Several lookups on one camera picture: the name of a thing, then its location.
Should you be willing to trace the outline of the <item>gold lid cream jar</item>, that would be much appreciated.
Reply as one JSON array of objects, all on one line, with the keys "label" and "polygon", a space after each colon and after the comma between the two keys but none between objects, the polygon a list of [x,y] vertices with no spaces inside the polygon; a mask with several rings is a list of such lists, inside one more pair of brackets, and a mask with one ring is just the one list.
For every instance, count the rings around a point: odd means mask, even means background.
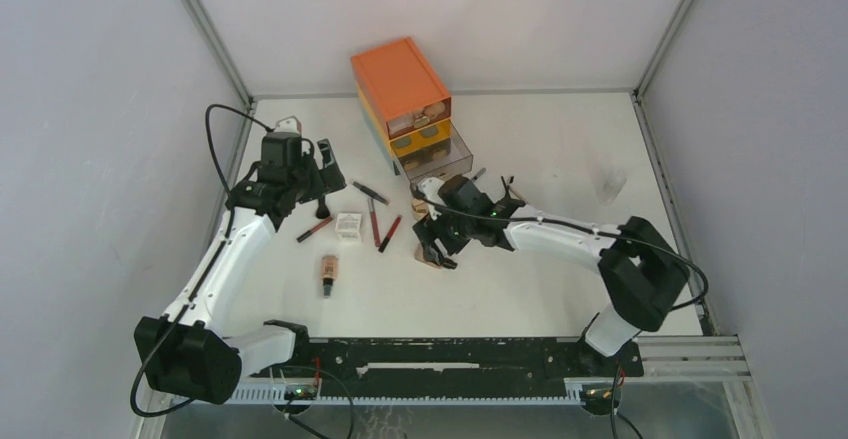
[{"label": "gold lid cream jar", "polygon": [[412,215],[415,221],[419,221],[429,215],[428,204],[420,199],[411,201]]}]

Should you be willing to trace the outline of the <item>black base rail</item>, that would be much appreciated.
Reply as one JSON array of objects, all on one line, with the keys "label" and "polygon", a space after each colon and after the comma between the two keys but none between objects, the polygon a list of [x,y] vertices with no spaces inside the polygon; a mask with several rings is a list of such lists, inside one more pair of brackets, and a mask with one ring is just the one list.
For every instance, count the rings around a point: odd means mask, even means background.
[{"label": "black base rail", "polygon": [[256,378],[329,375],[329,397],[365,399],[542,399],[565,383],[644,376],[634,342],[604,357],[576,338],[313,338]]}]

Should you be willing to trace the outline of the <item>pink lip gloss tube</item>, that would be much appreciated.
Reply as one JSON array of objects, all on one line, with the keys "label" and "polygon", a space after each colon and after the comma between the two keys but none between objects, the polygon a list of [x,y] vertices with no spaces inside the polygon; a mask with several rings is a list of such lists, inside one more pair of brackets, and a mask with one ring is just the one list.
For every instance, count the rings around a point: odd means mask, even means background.
[{"label": "pink lip gloss tube", "polygon": [[377,213],[376,213],[375,200],[373,198],[369,197],[367,199],[367,201],[368,201],[368,210],[369,210],[369,218],[370,218],[370,224],[371,224],[371,230],[372,230],[372,237],[373,237],[373,240],[374,240],[375,247],[377,249],[379,249],[380,246],[381,246],[381,235],[380,235],[378,217],[377,217]]}]

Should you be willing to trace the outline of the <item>clear top drawer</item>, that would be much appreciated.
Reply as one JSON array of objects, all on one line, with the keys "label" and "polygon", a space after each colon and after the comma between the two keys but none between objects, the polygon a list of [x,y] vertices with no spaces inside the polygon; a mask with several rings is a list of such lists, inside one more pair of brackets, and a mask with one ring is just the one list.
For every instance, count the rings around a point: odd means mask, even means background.
[{"label": "clear top drawer", "polygon": [[393,117],[386,123],[388,137],[394,139],[447,119],[451,116],[451,106],[452,100],[448,98]]}]

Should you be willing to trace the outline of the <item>black powder brush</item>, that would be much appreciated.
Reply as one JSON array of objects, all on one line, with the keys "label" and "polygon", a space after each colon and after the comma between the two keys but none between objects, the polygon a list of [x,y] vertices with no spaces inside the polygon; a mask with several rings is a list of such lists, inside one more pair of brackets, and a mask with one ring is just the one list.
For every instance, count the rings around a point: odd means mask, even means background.
[{"label": "black powder brush", "polygon": [[315,217],[319,220],[325,220],[331,216],[329,207],[326,202],[325,197],[321,197],[317,200],[317,208],[315,211]]}]

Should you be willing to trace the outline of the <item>dark concealer stick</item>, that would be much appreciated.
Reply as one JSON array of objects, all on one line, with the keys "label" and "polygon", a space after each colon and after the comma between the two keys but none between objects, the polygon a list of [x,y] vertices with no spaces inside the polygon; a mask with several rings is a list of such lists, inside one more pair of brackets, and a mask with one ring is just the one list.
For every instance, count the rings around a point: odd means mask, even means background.
[{"label": "dark concealer stick", "polygon": [[359,190],[360,192],[362,192],[363,194],[365,194],[366,196],[368,196],[369,198],[373,199],[376,202],[379,202],[379,203],[386,205],[386,206],[389,206],[391,204],[390,200],[387,197],[378,193],[374,189],[372,189],[372,188],[370,188],[370,187],[368,187],[364,184],[361,184],[360,182],[353,181],[352,185],[357,190]]}]

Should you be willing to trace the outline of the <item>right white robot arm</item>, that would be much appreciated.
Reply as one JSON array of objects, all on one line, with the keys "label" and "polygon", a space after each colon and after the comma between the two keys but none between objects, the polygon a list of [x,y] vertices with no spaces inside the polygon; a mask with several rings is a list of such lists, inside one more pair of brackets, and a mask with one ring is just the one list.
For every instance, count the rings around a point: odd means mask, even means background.
[{"label": "right white robot arm", "polygon": [[694,267],[672,250],[646,219],[622,225],[552,216],[511,193],[492,200],[474,181],[457,175],[428,178],[410,187],[427,208],[413,231],[424,261],[454,269],[454,255],[472,241],[511,252],[545,253],[597,274],[608,305],[588,324],[579,365],[605,374],[618,353],[642,332],[656,332],[675,309]]}]

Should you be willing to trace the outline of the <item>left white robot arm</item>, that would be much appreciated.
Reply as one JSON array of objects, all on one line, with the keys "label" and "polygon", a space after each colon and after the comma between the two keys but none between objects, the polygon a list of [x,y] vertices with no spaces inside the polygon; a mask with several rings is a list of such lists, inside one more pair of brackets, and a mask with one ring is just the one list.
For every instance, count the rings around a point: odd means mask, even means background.
[{"label": "left white robot arm", "polygon": [[223,404],[242,378],[277,365],[298,376],[311,366],[303,326],[267,320],[252,332],[227,337],[224,324],[246,274],[300,204],[346,186],[329,140],[270,132],[259,160],[228,193],[216,239],[183,291],[158,317],[134,330],[141,367],[133,381],[187,400]]}]

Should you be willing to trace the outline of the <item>orange three-drawer organizer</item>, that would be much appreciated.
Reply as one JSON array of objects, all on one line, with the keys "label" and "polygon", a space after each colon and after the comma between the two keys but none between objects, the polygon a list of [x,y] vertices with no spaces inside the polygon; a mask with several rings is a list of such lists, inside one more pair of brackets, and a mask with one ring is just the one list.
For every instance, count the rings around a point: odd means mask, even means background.
[{"label": "orange three-drawer organizer", "polygon": [[389,119],[453,97],[413,38],[407,36],[353,55],[350,64],[357,95],[382,152],[393,163],[392,144],[435,124],[390,139]]}]

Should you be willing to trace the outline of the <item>BB cream tube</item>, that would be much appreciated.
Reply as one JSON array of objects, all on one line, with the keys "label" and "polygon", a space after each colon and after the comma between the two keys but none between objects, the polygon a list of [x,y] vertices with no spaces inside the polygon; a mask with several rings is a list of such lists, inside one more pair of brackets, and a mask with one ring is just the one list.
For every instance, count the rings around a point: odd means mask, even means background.
[{"label": "BB cream tube", "polygon": [[334,255],[324,256],[321,260],[321,286],[324,298],[330,298],[334,284],[338,278],[339,260]]}]

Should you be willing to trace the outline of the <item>clear drawer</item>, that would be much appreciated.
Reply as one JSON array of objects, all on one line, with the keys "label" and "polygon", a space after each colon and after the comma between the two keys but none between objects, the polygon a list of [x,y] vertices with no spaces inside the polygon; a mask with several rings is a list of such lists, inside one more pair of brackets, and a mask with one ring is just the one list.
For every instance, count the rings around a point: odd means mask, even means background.
[{"label": "clear drawer", "polygon": [[451,116],[451,106],[452,100],[448,98],[393,117],[386,123],[388,137],[394,139],[447,119]]},{"label": "clear drawer", "polygon": [[447,180],[471,171],[474,155],[456,128],[447,123],[430,126],[392,144],[393,171],[410,183],[436,177]]}]

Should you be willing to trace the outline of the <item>small white box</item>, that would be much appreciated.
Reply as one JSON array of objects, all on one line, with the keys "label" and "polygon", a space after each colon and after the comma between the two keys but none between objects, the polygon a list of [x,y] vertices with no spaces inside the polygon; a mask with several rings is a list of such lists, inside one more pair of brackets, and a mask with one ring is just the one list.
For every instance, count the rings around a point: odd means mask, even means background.
[{"label": "small white box", "polygon": [[361,229],[361,213],[342,212],[335,218],[335,233],[341,242],[361,242]]}]

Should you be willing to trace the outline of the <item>red lipstick black cap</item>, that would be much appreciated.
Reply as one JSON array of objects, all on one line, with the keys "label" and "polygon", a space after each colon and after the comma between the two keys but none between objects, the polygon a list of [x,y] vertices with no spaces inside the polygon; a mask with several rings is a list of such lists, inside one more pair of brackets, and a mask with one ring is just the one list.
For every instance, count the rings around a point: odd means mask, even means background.
[{"label": "red lipstick black cap", "polygon": [[403,219],[403,216],[402,216],[402,215],[398,215],[398,216],[397,216],[397,217],[393,220],[393,222],[392,222],[392,224],[391,224],[391,226],[390,226],[390,228],[389,228],[388,232],[386,233],[385,237],[382,239],[382,241],[381,241],[380,245],[378,246],[378,251],[379,251],[380,253],[383,253],[383,252],[387,249],[387,247],[388,247],[388,245],[389,245],[389,243],[390,243],[390,241],[391,241],[392,237],[395,235],[395,233],[396,233],[396,231],[397,231],[397,229],[398,229],[398,227],[399,227],[399,225],[400,225],[400,223],[401,223],[402,219]]}]

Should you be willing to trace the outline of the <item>beige foundation tube black cap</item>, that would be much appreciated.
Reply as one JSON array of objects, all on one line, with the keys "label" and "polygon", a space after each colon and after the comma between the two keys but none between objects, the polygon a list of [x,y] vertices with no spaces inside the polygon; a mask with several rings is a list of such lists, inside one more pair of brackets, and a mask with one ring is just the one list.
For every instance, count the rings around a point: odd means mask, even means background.
[{"label": "beige foundation tube black cap", "polygon": [[419,245],[415,250],[414,258],[436,269],[455,270],[457,268],[457,263],[446,257],[437,247]]}]

